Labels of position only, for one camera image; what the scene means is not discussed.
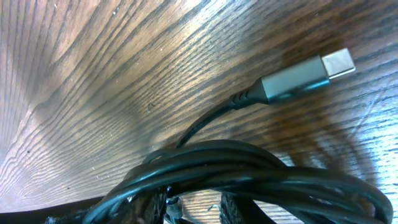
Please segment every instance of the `wooden table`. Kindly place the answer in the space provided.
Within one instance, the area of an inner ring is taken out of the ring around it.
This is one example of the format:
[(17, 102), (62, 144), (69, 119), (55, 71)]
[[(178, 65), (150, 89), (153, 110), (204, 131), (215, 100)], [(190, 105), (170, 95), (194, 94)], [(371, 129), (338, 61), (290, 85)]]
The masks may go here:
[[(104, 195), (230, 94), (343, 47), (354, 74), (229, 113), (192, 142), (246, 141), (343, 170), (398, 209), (397, 1), (2, 0), (0, 25), (0, 212)], [(188, 216), (217, 222), (218, 196), (187, 195)]]

